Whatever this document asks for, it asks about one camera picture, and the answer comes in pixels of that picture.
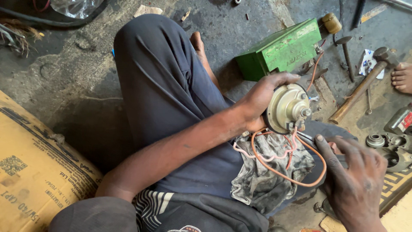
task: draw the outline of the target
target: small container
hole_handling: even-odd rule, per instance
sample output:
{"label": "small container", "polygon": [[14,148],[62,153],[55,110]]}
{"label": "small container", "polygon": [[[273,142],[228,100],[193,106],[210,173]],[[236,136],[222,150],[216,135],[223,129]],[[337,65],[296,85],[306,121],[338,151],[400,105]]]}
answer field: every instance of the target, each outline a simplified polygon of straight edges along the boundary
{"label": "small container", "polygon": [[408,127],[412,124],[412,102],[408,106],[400,108],[389,122],[385,125],[384,130],[393,134],[409,134]]}
{"label": "small container", "polygon": [[331,34],[336,34],[342,29],[342,24],[340,24],[339,20],[332,12],[323,16],[322,22],[325,24],[326,29]]}

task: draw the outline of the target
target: wooden hammer handle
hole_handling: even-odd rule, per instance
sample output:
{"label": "wooden hammer handle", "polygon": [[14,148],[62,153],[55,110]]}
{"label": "wooden hammer handle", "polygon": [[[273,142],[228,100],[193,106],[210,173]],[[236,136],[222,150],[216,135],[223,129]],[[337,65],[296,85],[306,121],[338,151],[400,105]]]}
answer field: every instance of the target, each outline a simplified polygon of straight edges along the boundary
{"label": "wooden hammer handle", "polygon": [[351,97],[341,105],[341,107],[329,118],[332,122],[339,124],[345,115],[351,110],[352,106],[359,100],[363,93],[368,89],[370,84],[375,80],[379,73],[388,66],[385,61],[379,61],[372,71],[363,79],[363,81],[356,87]]}

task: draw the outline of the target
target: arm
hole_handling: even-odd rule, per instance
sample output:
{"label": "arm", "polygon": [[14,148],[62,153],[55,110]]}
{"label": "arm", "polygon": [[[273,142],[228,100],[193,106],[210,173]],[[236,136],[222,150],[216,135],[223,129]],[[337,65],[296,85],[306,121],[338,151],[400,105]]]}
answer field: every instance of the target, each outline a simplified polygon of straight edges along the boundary
{"label": "arm", "polygon": [[[346,230],[386,232],[379,218],[379,201],[388,161],[355,140],[325,140],[317,135],[315,141],[328,166],[326,195]],[[348,169],[342,167],[328,142],[334,142],[345,154]]]}
{"label": "arm", "polygon": [[96,196],[115,196],[131,202],[140,191],[197,155],[246,130],[263,128],[261,114],[269,105],[274,89],[298,79],[298,75],[285,72],[262,78],[234,106],[128,157],[106,174]]}

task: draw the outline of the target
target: bare foot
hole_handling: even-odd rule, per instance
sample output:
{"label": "bare foot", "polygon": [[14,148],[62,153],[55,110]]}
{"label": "bare foot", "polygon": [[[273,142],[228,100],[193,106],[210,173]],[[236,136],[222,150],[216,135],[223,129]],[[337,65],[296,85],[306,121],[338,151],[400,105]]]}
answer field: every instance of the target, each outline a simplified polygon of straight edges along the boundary
{"label": "bare foot", "polygon": [[392,85],[400,92],[412,94],[412,64],[401,63],[391,73]]}
{"label": "bare foot", "polygon": [[194,32],[192,36],[190,37],[190,42],[192,43],[194,50],[196,51],[197,56],[199,57],[200,62],[202,63],[203,67],[206,69],[206,72],[209,74],[210,79],[212,80],[213,84],[215,84],[218,90],[222,92],[222,90],[220,89],[218,80],[216,76],[213,74],[212,69],[209,66],[209,62],[207,61],[206,54],[205,54],[205,47],[204,47],[202,39],[200,38],[200,32],[198,31]]}

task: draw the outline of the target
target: black hose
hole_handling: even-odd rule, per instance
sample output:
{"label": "black hose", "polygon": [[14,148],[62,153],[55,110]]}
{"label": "black hose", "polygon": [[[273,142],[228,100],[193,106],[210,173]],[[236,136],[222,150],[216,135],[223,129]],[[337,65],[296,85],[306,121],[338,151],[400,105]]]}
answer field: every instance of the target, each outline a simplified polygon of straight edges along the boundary
{"label": "black hose", "polygon": [[80,19],[74,22],[57,22],[57,21],[52,21],[48,19],[41,19],[37,17],[33,17],[30,15],[18,13],[3,7],[0,7],[0,12],[6,13],[8,15],[11,15],[13,17],[16,17],[18,19],[24,19],[27,21],[35,22],[35,23],[41,23],[41,24],[46,24],[49,26],[56,26],[56,27],[80,27],[84,26],[88,23],[90,23],[93,19],[95,19],[101,12],[103,12],[104,9],[106,9],[107,5],[109,5],[109,2],[111,0],[103,0],[103,2],[94,10],[87,18],[85,19]]}

